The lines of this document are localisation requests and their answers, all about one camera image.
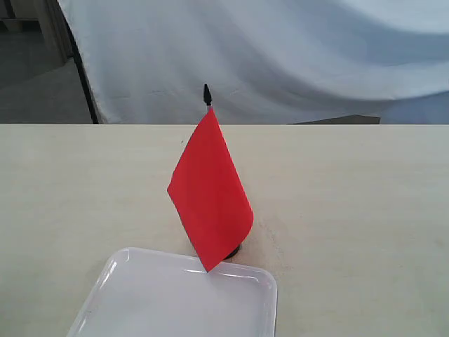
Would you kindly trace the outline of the red flag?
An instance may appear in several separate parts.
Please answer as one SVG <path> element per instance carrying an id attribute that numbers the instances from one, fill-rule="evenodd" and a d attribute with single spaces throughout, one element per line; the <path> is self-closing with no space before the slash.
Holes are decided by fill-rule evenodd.
<path id="1" fill-rule="evenodd" d="M 254 221 L 212 105 L 194 129 L 168 185 L 182 225 L 204 269 L 211 271 L 248 236 Z"/>

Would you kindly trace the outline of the black round flag base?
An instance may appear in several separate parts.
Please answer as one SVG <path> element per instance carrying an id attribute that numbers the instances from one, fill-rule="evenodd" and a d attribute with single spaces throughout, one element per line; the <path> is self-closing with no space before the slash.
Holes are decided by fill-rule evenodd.
<path id="1" fill-rule="evenodd" d="M 224 260 L 230 260 L 241 250 L 241 245 L 239 244 Z"/>

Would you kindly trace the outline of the white backdrop cloth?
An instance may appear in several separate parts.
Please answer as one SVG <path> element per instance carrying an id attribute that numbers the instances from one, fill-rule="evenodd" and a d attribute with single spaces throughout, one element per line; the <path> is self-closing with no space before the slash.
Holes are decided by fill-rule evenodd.
<path id="1" fill-rule="evenodd" d="M 447 1 L 61 1 L 102 120 L 448 122 Z"/>

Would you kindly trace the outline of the black backdrop stand pole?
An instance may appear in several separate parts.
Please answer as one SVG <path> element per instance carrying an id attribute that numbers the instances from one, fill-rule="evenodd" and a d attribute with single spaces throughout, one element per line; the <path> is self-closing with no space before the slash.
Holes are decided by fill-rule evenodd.
<path id="1" fill-rule="evenodd" d="M 88 79 L 86 76 L 86 72 L 83 66 L 83 62 L 81 59 L 81 54 L 79 52 L 79 49 L 77 47 L 77 44 L 75 42 L 74 36 L 72 34 L 72 31 L 69 29 L 69 39 L 70 39 L 70 43 L 72 45 L 72 51 L 73 51 L 73 59 L 74 59 L 74 64 L 76 65 L 76 69 L 80 78 L 80 83 L 81 83 L 81 87 L 83 89 L 83 94 L 84 97 L 86 99 L 86 104 L 88 107 L 88 111 L 89 114 L 91 116 L 91 121 L 93 124 L 99 124 L 99 119 L 98 119 L 98 115 L 97 112 L 95 110 L 95 104 L 94 104 L 94 99 L 91 93 L 91 88 L 90 85 L 88 83 Z"/>

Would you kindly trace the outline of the white plastic tray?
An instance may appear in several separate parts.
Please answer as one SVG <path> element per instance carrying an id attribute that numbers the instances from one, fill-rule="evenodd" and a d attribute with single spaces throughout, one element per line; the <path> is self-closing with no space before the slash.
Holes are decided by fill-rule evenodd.
<path id="1" fill-rule="evenodd" d="M 149 249 L 112 254 L 69 336 L 274 336 L 277 284 L 266 270 Z"/>

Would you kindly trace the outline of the wooden furniture in background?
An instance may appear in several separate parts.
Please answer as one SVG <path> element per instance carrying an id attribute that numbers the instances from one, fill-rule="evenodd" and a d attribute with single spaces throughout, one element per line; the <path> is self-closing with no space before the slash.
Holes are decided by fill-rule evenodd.
<path id="1" fill-rule="evenodd" d="M 37 22 L 57 67 L 65 65 L 73 55 L 65 18 L 57 1 L 1 0 L 1 22 L 14 33 L 22 32 L 26 23 Z"/>

